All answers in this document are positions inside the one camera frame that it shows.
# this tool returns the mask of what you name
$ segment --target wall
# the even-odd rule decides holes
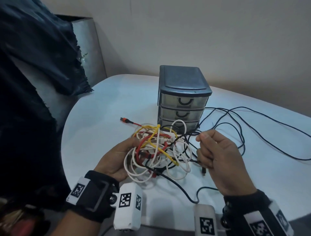
[[[43,2],[94,18],[108,76],[198,66],[210,85],[311,116],[311,1]]]

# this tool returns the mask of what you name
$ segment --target gray plastic lid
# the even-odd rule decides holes
[[[212,90],[198,67],[160,66],[160,93],[180,97],[208,97]]]

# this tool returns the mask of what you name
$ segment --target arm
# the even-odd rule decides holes
[[[95,171],[108,175],[118,182],[127,177],[123,166],[125,155],[129,149],[138,146],[139,140],[129,138],[107,152],[95,167]],[[83,218],[69,210],[51,236],[97,236],[101,223]]]
[[[293,235],[275,202],[256,189],[234,142],[216,130],[202,132],[197,151],[201,166],[208,169],[224,196],[223,223],[228,235]]]

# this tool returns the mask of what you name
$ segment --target tabletop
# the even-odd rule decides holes
[[[120,117],[136,123],[157,123],[158,82],[159,78],[155,76],[116,75],[98,83],[92,93],[79,99],[65,123],[61,148],[63,167],[71,188],[79,177],[94,169],[107,151],[134,132],[136,127],[122,123]],[[211,89],[213,94],[207,106],[227,109],[246,106],[311,134],[311,118],[307,116],[231,91]],[[206,109],[202,118],[210,112]],[[242,108],[236,112],[280,149],[298,158],[310,158],[311,139],[306,135]],[[214,112],[202,123],[200,130],[210,129],[222,115],[223,112]],[[235,124],[229,116],[222,121]],[[246,145],[243,159],[256,187],[277,201],[288,220],[311,213],[311,162],[285,156],[242,121],[240,124]],[[239,136],[230,125],[221,125],[217,130],[240,145]],[[199,147],[194,138],[191,141]],[[177,182],[192,199],[200,187],[215,187],[209,174],[203,177],[195,164],[186,178]],[[162,177],[141,184],[141,187],[144,193],[142,224],[194,231],[193,204],[179,188]],[[221,214],[224,200],[219,192],[204,189],[199,198],[200,203],[214,206],[216,213]]]

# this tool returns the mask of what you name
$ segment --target drawer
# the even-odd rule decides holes
[[[204,108],[209,97],[180,97],[161,93],[160,104],[171,108],[200,109]]]
[[[173,122],[174,122],[174,120],[166,120],[166,119],[161,119],[161,118],[159,118],[159,120],[158,120],[158,124],[160,124],[161,126],[171,125]],[[185,123],[186,123],[186,127],[187,127],[187,132],[192,131],[192,130],[194,131],[197,128],[199,120],[197,120],[197,121],[185,121]],[[183,123],[176,122],[174,124],[174,126],[179,127],[179,129],[177,129],[175,127],[172,128],[174,131],[176,131],[176,133],[178,133],[178,134],[184,133]]]
[[[204,109],[186,110],[178,108],[159,107],[159,116],[168,120],[192,121],[200,120]]]

